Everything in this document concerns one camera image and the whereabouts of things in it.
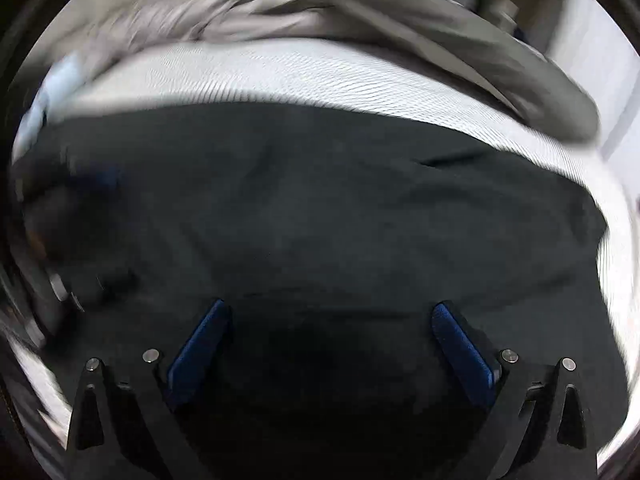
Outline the black pants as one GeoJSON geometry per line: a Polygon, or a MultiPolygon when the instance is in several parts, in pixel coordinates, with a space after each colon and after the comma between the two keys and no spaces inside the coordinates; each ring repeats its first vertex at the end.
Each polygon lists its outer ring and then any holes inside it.
{"type": "Polygon", "coordinates": [[[178,424],[216,479],[431,479],[484,414],[431,331],[451,302],[499,347],[569,356],[605,445],[628,412],[601,292],[606,223],[579,183],[465,133],[272,103],[81,117],[11,170],[39,251],[99,307],[48,363],[96,354],[136,384],[216,302],[178,424]]]}

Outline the light blue pillow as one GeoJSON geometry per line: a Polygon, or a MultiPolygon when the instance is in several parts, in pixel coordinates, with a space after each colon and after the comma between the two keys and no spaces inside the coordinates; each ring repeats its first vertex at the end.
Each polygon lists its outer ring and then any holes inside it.
{"type": "Polygon", "coordinates": [[[23,157],[37,140],[46,118],[56,110],[88,80],[80,57],[67,55],[54,63],[43,78],[32,106],[23,115],[12,148],[12,159],[23,157]]]}

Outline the white textured mattress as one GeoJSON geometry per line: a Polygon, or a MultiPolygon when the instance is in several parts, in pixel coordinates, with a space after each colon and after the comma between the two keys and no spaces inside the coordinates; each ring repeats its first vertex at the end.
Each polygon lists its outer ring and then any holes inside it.
{"type": "Polygon", "coordinates": [[[582,184],[608,230],[598,255],[602,295],[627,374],[629,408],[605,463],[639,428],[639,226],[620,182],[592,148],[571,148],[518,124],[396,56],[317,39],[175,44],[135,55],[86,82],[49,119],[167,104],[282,102],[378,113],[454,129],[582,184]]]}

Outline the grey crumpled duvet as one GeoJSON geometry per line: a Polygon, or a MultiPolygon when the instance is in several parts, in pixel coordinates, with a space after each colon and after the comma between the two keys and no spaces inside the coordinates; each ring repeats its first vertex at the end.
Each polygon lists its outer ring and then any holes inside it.
{"type": "Polygon", "coordinates": [[[596,104],[566,73],[449,0],[138,0],[88,26],[74,51],[92,78],[168,42],[269,38],[388,44],[484,90],[556,140],[588,143],[599,134],[596,104]]]}

